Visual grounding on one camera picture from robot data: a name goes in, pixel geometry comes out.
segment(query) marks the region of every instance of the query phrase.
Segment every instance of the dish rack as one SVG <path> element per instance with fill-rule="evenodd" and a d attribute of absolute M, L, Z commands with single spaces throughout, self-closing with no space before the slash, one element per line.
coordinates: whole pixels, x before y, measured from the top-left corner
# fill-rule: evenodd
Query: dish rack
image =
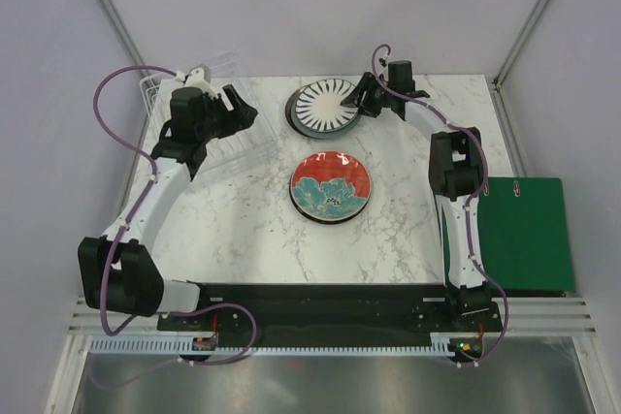
<path fill-rule="evenodd" d="M 208 155 L 197 177 L 209 174 L 210 180 L 222 180 L 273 160 L 278 151 L 276 133 L 252 91 L 237 54 L 222 52 L 173 70 L 187 74 L 199 66 L 211 70 L 212 84 L 217 89 L 225 84 L 233 84 L 240 96 L 256 108 L 259 114 L 250 128 L 223 140 L 211 140 L 207 144 Z M 181 86 L 181 83 L 164 73 L 150 75 L 140 81 L 149 118 L 147 137 L 150 140 L 157 141 L 162 125 L 170 119 L 170 98 L 172 92 Z M 232 109 L 224 93 L 222 99 L 228 109 Z"/>

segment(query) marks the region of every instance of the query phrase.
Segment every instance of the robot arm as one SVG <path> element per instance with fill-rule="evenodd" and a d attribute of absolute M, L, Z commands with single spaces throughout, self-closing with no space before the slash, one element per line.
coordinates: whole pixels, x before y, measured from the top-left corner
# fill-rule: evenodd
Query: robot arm
<path fill-rule="evenodd" d="M 246 104 L 233 86 L 226 85 L 222 90 L 233 108 L 229 111 L 205 76 L 203 69 L 193 70 L 182 87 L 172 93 L 171 119 L 164 124 L 150 154 L 157 168 L 156 179 L 114 251 L 116 267 L 111 269 L 108 280 L 109 310 L 150 316 L 196 308 L 198 285 L 164 280 L 157 270 L 151 259 L 155 238 L 171 207 L 207 157 L 206 144 L 249 128 L 257 116 L 257 110 Z M 127 206 L 100 238 L 85 238 L 78 248 L 84 297 L 92 308 L 100 307 L 112 238 L 125 226 L 133 208 Z"/>
<path fill-rule="evenodd" d="M 381 65 L 385 68 L 380 78 L 388 87 L 413 99 L 429 97 L 425 91 L 416 90 L 410 62 L 386 64 L 383 61 Z M 377 117 L 382 109 L 388 108 L 431 142 L 429 183 L 436 200 L 442 250 L 445 242 L 449 245 L 447 301 L 451 312 L 456 315 L 489 309 L 489 284 L 474 266 L 469 248 L 470 235 L 474 255 L 480 258 L 477 222 L 470 222 L 469 229 L 465 215 L 465 208 L 469 208 L 472 218 L 476 220 L 478 199 L 471 199 L 469 206 L 467 200 L 483 180 L 481 158 L 474 143 L 465 133 L 451 131 L 432 111 L 387 93 L 371 73 L 361 78 L 342 105 L 357 107 L 363 115 L 371 117 Z M 469 130 L 480 141 L 478 130 Z"/>

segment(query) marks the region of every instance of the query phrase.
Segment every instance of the green board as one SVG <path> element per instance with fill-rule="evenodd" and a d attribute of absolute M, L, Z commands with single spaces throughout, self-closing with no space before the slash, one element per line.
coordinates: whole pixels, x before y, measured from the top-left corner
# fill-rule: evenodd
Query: green board
<path fill-rule="evenodd" d="M 508 290 L 575 291 L 561 180 L 491 177 L 488 186 L 478 201 L 485 270 Z"/>

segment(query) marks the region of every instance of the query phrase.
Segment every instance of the wall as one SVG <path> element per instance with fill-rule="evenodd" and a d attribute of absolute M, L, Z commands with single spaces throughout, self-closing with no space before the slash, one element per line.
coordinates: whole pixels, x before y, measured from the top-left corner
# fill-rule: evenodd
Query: wall
<path fill-rule="evenodd" d="M 128 64 L 94 0 L 0 0 L 0 405 L 42 412 L 76 297 L 78 244 L 114 216 L 130 166 L 101 131 L 93 91 Z M 138 138 L 137 77 L 104 116 Z"/>
<path fill-rule="evenodd" d="M 504 94 L 530 175 L 563 179 L 579 289 L 621 387 L 621 0 L 552 0 Z"/>
<path fill-rule="evenodd" d="M 232 49 L 251 75 L 353 75 L 382 42 L 417 73 L 495 74 L 536 0 L 114 0 L 169 66 Z"/>

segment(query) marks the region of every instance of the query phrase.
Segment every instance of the blue flower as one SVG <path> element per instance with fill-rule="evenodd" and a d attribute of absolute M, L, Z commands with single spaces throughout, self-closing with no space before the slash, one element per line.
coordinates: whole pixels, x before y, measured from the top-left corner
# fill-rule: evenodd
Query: blue flower
<path fill-rule="evenodd" d="M 298 207 L 308 215 L 322 220 L 342 220 L 360 211 L 367 198 L 355 196 L 353 184 L 344 178 L 332 178 L 321 184 L 303 177 L 291 189 Z"/>

